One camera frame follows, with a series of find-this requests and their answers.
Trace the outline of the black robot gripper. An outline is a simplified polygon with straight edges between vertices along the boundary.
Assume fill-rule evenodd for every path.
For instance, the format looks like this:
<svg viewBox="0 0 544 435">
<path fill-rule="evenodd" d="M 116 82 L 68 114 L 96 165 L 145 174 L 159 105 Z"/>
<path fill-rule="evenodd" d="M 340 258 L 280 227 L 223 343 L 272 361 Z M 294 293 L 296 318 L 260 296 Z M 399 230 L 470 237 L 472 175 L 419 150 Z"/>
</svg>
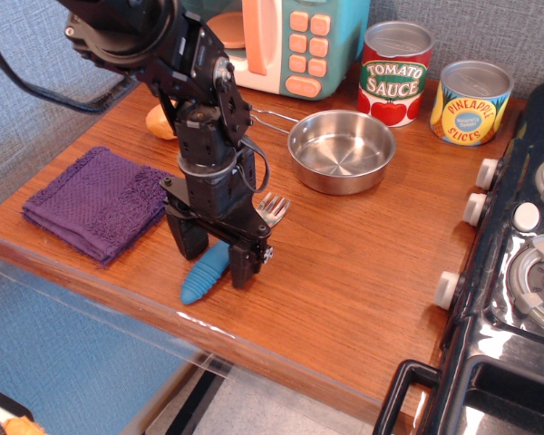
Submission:
<svg viewBox="0 0 544 435">
<path fill-rule="evenodd" d="M 187 164 L 184 176 L 160 181 L 167 221 L 180 253 L 188 260 L 202 254 L 214 236 L 230 245 L 229 271 L 234 288 L 242 289 L 267 260 L 269 225 L 256 212 L 255 151 L 243 149 L 219 166 Z"/>
</svg>

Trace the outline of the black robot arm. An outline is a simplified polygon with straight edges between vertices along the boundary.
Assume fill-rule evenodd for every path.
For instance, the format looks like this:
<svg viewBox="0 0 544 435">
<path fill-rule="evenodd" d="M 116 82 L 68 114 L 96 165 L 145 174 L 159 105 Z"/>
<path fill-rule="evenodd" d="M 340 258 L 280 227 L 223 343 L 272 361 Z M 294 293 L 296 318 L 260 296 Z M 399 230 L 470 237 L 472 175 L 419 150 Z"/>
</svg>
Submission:
<svg viewBox="0 0 544 435">
<path fill-rule="evenodd" d="M 228 245 L 233 286 L 266 262 L 271 230 L 253 205 L 267 186 L 261 148 L 247 135 L 251 107 L 223 43 L 178 1 L 68 1 L 67 35 L 95 65 L 146 84 L 175 131 L 180 176 L 164 179 L 171 233 L 187 259 L 211 237 Z"/>
</svg>

